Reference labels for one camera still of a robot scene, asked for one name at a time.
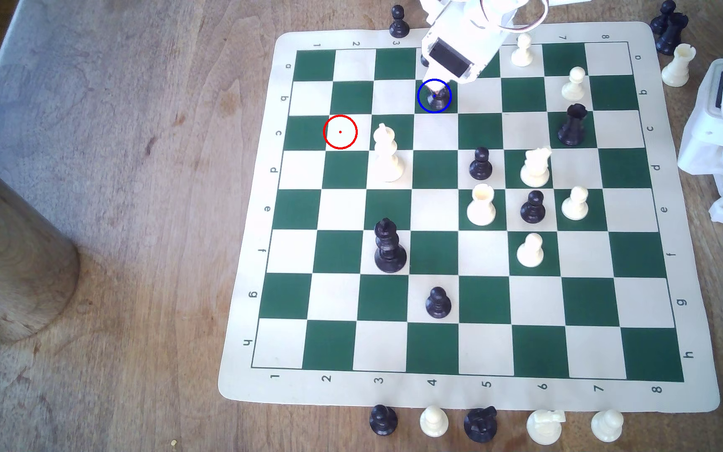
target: chess mat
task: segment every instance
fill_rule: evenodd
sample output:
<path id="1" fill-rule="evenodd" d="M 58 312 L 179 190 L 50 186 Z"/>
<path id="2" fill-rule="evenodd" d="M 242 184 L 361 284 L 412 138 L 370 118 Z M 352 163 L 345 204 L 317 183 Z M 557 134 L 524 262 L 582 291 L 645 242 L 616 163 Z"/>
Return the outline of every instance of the chess mat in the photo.
<path id="1" fill-rule="evenodd" d="M 427 97 L 425 87 L 417 94 L 426 32 L 279 38 L 221 394 L 332 406 L 715 409 L 648 26 L 540 26 L 528 67 L 511 64 L 510 37 L 476 81 L 449 84 L 441 113 L 418 103 Z M 571 102 L 560 90 L 574 66 L 587 72 L 579 103 L 589 113 L 584 142 L 565 146 L 556 133 Z M 395 182 L 372 170 L 379 123 L 394 130 L 405 162 Z M 497 217 L 486 227 L 466 216 L 481 183 L 468 173 L 477 146 L 490 149 L 493 165 L 483 182 L 495 189 Z M 546 217 L 529 224 L 519 210 L 532 189 L 519 173 L 525 151 L 541 146 L 553 150 L 540 188 Z M 561 214 L 575 185 L 589 190 L 581 221 Z M 397 224 L 408 256 L 392 274 L 373 260 L 383 217 Z M 531 231 L 545 253 L 535 268 L 516 258 Z M 437 285 L 452 303 L 442 319 L 425 309 Z"/>

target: wooden cylinder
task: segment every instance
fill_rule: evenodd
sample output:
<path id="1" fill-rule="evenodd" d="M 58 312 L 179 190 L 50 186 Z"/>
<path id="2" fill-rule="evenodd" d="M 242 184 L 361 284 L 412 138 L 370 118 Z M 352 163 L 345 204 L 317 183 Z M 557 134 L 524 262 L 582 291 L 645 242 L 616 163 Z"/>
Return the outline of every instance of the wooden cylinder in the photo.
<path id="1" fill-rule="evenodd" d="M 0 180 L 0 342 L 49 324 L 78 276 L 74 244 Z"/>

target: wooden table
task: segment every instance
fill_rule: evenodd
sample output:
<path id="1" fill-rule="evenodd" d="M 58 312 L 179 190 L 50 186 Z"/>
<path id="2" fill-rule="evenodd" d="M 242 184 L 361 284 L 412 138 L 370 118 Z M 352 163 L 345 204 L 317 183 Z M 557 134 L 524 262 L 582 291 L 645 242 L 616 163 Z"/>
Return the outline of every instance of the wooden table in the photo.
<path id="1" fill-rule="evenodd" d="M 0 345 L 0 450 L 723 450 L 713 413 L 626 416 L 603 444 L 569 413 L 540 447 L 525 412 L 487 445 L 462 411 L 432 439 L 417 409 L 390 437 L 368 409 L 267 406 L 217 391 L 251 170 L 275 40 L 382 29 L 389 3 L 22 0 L 0 54 L 0 176 L 79 245 L 81 279 L 58 320 Z M 425 26 L 415 0 L 407 22 Z M 658 1 L 559 6 L 548 22 L 648 22 Z M 539 12 L 536 4 L 527 16 Z M 666 87 L 679 143 L 711 61 L 723 2 L 689 0 L 692 81 Z M 662 63 L 668 58 L 661 57 Z M 711 178 L 682 174 L 723 400 L 723 225 Z"/>

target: black pawn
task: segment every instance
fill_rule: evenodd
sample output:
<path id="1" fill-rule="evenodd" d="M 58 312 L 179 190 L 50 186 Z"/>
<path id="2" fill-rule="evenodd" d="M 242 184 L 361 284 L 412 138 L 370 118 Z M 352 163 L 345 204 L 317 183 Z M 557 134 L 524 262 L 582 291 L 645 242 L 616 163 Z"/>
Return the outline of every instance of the black pawn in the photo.
<path id="1" fill-rule="evenodd" d="M 475 180 L 485 180 L 491 174 L 490 151 L 486 147 L 477 147 L 476 156 L 470 164 L 470 176 Z"/>
<path id="2" fill-rule="evenodd" d="M 403 6 L 392 6 L 392 24 L 390 24 L 390 35 L 393 38 L 406 38 L 409 34 L 409 24 L 403 20 Z"/>
<path id="3" fill-rule="evenodd" d="M 373 411 L 369 413 L 369 427 L 381 436 L 392 434 L 397 427 L 395 410 L 383 405 L 374 406 Z"/>
<path id="4" fill-rule="evenodd" d="M 375 225 L 374 261 L 382 272 L 394 273 L 407 264 L 407 251 L 399 244 L 397 226 L 389 218 Z"/>
<path id="5" fill-rule="evenodd" d="M 464 417 L 464 432 L 475 442 L 488 442 L 496 436 L 496 408 L 474 408 Z"/>
<path id="6" fill-rule="evenodd" d="M 562 144 L 568 146 L 578 146 L 585 140 L 585 128 L 582 126 L 582 120 L 587 116 L 587 108 L 582 104 L 573 104 L 568 107 L 568 120 L 557 131 L 557 138 Z"/>
<path id="7" fill-rule="evenodd" d="M 433 318 L 443 318 L 451 313 L 451 299 L 442 287 L 435 287 L 428 293 L 426 311 Z"/>
<path id="8" fill-rule="evenodd" d="M 546 207 L 543 206 L 543 192 L 531 190 L 528 199 L 520 206 L 520 218 L 527 223 L 535 224 L 546 218 Z"/>

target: red circle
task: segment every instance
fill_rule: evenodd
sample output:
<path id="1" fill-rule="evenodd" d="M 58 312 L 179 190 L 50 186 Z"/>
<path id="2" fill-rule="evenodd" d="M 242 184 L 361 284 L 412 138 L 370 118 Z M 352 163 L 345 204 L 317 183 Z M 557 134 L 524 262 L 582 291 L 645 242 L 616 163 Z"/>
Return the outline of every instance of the red circle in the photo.
<path id="1" fill-rule="evenodd" d="M 331 120 L 332 120 L 333 118 L 348 118 L 348 121 L 352 122 L 353 125 L 354 125 L 354 128 L 356 129 L 356 134 L 354 135 L 354 140 L 351 141 L 350 144 L 348 144 L 348 145 L 345 146 L 345 147 L 337 147 L 337 146 L 332 145 L 330 142 L 328 142 L 328 136 L 327 136 L 327 134 L 326 134 L 326 130 L 328 130 L 328 123 L 331 122 Z M 350 119 L 350 117 L 348 117 L 348 116 L 346 116 L 346 115 L 344 115 L 344 114 L 335 114 L 335 115 L 333 115 L 331 118 L 328 118 L 328 120 L 326 121 L 326 124 L 325 124 L 324 126 L 322 126 L 322 138 L 325 139 L 325 140 L 326 140 L 326 144 L 327 144 L 328 146 L 332 147 L 333 149 L 348 149 L 349 147 L 351 147 L 351 146 L 354 145 L 354 143 L 356 142 L 356 139 L 357 139 L 358 137 L 359 137 L 359 128 L 358 128 L 358 126 L 356 126 L 356 121 Z"/>

